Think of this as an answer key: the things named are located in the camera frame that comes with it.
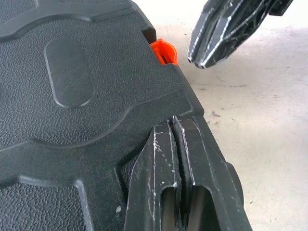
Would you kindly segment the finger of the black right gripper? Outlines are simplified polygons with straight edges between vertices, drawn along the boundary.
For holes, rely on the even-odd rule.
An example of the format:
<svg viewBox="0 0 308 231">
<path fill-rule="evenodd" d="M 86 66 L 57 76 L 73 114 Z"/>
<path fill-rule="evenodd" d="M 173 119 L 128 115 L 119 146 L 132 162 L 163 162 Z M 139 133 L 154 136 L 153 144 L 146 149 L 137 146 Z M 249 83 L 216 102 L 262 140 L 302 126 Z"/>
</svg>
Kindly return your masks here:
<svg viewBox="0 0 308 231">
<path fill-rule="evenodd" d="M 187 59 L 192 64 L 226 60 L 241 42 L 231 36 L 239 22 L 239 0 L 209 0 L 191 34 Z"/>
<path fill-rule="evenodd" d="M 193 64 L 205 69 L 227 59 L 273 5 L 273 0 L 208 0 L 193 30 Z"/>
</svg>

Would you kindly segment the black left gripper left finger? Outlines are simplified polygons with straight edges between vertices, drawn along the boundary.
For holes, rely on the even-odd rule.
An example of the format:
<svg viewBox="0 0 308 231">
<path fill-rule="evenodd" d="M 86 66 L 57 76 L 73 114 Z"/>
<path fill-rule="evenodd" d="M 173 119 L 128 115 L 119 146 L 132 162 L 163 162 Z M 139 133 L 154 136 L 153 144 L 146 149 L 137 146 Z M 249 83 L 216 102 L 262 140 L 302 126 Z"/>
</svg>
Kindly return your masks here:
<svg viewBox="0 0 308 231">
<path fill-rule="evenodd" d="M 177 230 L 180 193 L 177 148 L 166 120 L 153 127 L 133 167 L 124 230 Z"/>
</svg>

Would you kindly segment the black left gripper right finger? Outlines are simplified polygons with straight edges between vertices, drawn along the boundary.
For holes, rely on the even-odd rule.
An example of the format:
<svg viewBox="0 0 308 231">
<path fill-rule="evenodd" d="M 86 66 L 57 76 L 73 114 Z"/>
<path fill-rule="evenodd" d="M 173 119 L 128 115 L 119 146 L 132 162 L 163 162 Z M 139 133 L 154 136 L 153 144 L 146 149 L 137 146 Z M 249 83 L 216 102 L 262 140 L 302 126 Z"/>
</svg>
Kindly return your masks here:
<svg viewBox="0 0 308 231">
<path fill-rule="evenodd" d="M 188 231 L 250 231 L 241 184 L 193 120 L 173 117 L 182 179 L 181 218 Z"/>
</svg>

